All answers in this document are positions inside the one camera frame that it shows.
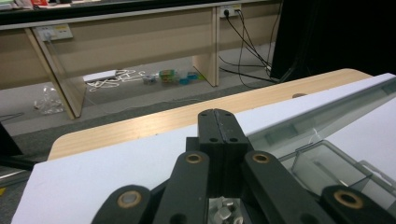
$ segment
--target gray floor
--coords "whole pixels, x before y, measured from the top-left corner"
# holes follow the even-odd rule
[[[258,52],[266,58],[269,46],[259,46],[257,49]],[[223,51],[220,56],[228,63],[238,63],[239,49]],[[260,61],[250,54],[244,53],[241,64],[260,64]],[[236,66],[226,63],[221,63],[220,67],[237,71]],[[135,70],[136,72],[144,71],[146,74],[155,74],[164,69],[194,70],[191,66],[191,58],[128,68],[128,70]],[[241,67],[241,72],[256,77],[268,77],[263,68],[257,66]],[[33,148],[37,146],[50,148],[51,143],[53,143],[55,139],[48,139],[48,130],[54,130],[54,132],[65,134],[73,130],[79,130],[81,126],[82,128],[89,128],[101,125],[101,123],[105,123],[103,120],[112,118],[112,116],[120,117],[121,111],[128,112],[134,111],[134,109],[137,108],[142,108],[142,110],[146,111],[134,112],[136,116],[141,116],[150,113],[151,110],[155,112],[161,109],[172,108],[181,101],[196,103],[210,98],[216,98],[218,96],[217,92],[221,91],[223,94],[232,94],[234,91],[227,90],[242,86],[241,79],[248,86],[260,87],[262,85],[268,85],[268,83],[258,82],[258,80],[254,78],[240,78],[238,75],[220,72],[220,81],[217,87],[212,87],[205,80],[194,80],[188,85],[164,85],[161,81],[152,85],[145,85],[142,80],[137,80],[120,82],[118,87],[108,89],[102,88],[96,91],[90,91],[91,87],[87,87],[82,115],[79,119],[75,120],[69,119],[65,112],[42,115],[35,109],[35,101],[44,98],[43,88],[45,86],[51,87],[50,83],[42,83],[0,91],[0,116],[22,113],[21,116],[14,119],[4,120],[5,118],[0,118],[0,120],[4,120],[2,122],[3,125],[19,144],[34,146]],[[238,91],[251,90],[250,88],[242,87],[244,89]],[[148,105],[155,105],[154,107],[157,108],[146,109]],[[33,155],[31,158],[37,161],[44,161],[48,156],[48,149],[44,150],[44,153],[41,154],[30,154]],[[14,171],[14,169],[0,166],[0,176]],[[0,223],[9,223],[12,219],[25,185],[26,181],[22,181],[7,186],[3,195],[0,195]]]

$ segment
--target scattered items on floor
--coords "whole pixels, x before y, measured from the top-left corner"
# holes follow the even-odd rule
[[[64,105],[58,92],[49,86],[43,88],[43,99],[36,100],[34,108],[43,115],[56,114],[64,111]]]
[[[6,188],[0,188],[0,196],[4,194],[4,191],[6,191]]]
[[[154,84],[155,82],[156,82],[155,76],[152,76],[152,75],[143,76],[143,84],[151,85],[151,84]]]
[[[117,70],[115,77],[96,79],[93,82],[87,82],[92,88],[89,91],[97,91],[101,88],[118,87],[121,82],[143,81],[145,85],[153,85],[157,82],[157,77],[161,83],[187,85],[191,80],[203,80],[202,75],[197,72],[185,69],[166,69],[159,72],[147,73],[146,71],[136,70]]]

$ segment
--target clear plastic container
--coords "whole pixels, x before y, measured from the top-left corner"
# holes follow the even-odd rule
[[[328,141],[298,149],[279,160],[303,187],[317,195],[328,186],[344,185],[364,193],[396,217],[394,181],[374,174],[368,169],[369,163],[354,161]]]

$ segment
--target electrical socket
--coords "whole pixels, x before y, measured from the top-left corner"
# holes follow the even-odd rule
[[[242,6],[241,4],[233,4],[233,5],[228,5],[228,6],[220,6],[220,17],[225,18],[226,16],[224,15],[224,11],[228,10],[228,17],[232,16],[237,16],[238,13],[236,10],[241,10]]]
[[[68,24],[38,26],[36,29],[42,41],[48,41],[48,36],[50,36],[50,40],[73,37]]]

